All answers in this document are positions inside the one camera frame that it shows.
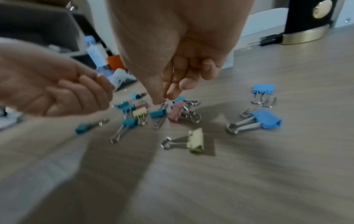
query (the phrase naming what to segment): wooden table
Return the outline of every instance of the wooden table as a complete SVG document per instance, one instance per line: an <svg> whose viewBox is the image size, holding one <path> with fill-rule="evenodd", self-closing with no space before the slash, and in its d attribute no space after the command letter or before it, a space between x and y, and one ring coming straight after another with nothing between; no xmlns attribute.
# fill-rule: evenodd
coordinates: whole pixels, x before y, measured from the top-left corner
<svg viewBox="0 0 354 224"><path fill-rule="evenodd" d="M202 102L199 124L154 131L150 121L112 145L122 115L110 109L1 132L0 223L354 223L353 37L351 26L311 43L235 51L233 68L183 93ZM228 134L260 83L275 84L270 110L281 129ZM197 127L204 155L161 149L166 136Z"/></svg>

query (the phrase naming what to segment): hand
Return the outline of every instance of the hand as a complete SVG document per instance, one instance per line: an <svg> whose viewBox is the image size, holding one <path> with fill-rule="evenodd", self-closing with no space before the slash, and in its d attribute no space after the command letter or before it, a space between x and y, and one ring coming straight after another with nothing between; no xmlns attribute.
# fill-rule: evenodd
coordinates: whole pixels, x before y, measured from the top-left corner
<svg viewBox="0 0 354 224"><path fill-rule="evenodd" d="M112 85L71 58L0 38L0 104L36 116L90 114L109 107Z"/></svg>
<svg viewBox="0 0 354 224"><path fill-rule="evenodd" d="M216 77L254 0L108 0L124 65L155 104Z"/></svg>

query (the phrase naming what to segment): gold base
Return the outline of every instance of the gold base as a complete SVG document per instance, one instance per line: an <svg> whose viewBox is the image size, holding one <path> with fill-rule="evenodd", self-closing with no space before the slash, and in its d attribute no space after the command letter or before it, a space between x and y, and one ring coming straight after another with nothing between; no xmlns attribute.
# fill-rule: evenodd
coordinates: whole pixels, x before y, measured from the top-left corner
<svg viewBox="0 0 354 224"><path fill-rule="evenodd" d="M329 28L329 24L311 30L305 30L303 32L284 34L282 44L283 45L301 44L301 43L321 39L322 37L325 36L328 28Z"/></svg>

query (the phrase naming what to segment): desk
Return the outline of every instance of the desk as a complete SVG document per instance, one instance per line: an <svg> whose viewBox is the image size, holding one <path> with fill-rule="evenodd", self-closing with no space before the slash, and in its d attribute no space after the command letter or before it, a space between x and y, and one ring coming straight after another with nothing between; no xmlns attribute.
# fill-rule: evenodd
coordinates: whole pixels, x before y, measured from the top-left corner
<svg viewBox="0 0 354 224"><path fill-rule="evenodd" d="M183 93L202 102L199 124L154 131L150 121L112 145L122 115L110 109L2 132L0 223L354 223L353 37L350 26L315 42L235 51L233 68ZM260 83L275 84L281 129L228 134ZM204 155L160 148L197 127Z"/></svg>

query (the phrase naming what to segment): yellow binder clip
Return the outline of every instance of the yellow binder clip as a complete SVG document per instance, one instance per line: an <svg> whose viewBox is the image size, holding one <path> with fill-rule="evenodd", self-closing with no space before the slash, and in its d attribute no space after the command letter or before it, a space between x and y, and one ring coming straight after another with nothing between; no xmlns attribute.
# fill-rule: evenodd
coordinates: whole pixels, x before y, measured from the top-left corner
<svg viewBox="0 0 354 224"><path fill-rule="evenodd" d="M191 153L204 152L204 135L202 128L189 131L188 136L171 139L167 137L162 143L163 149L187 148Z"/></svg>
<svg viewBox="0 0 354 224"><path fill-rule="evenodd" d="M138 125L145 126L148 123L148 121L145 118L145 115L148 114L147 111L148 110L146 109L146 107L142 107L140 109L133 111L133 117L138 119Z"/></svg>

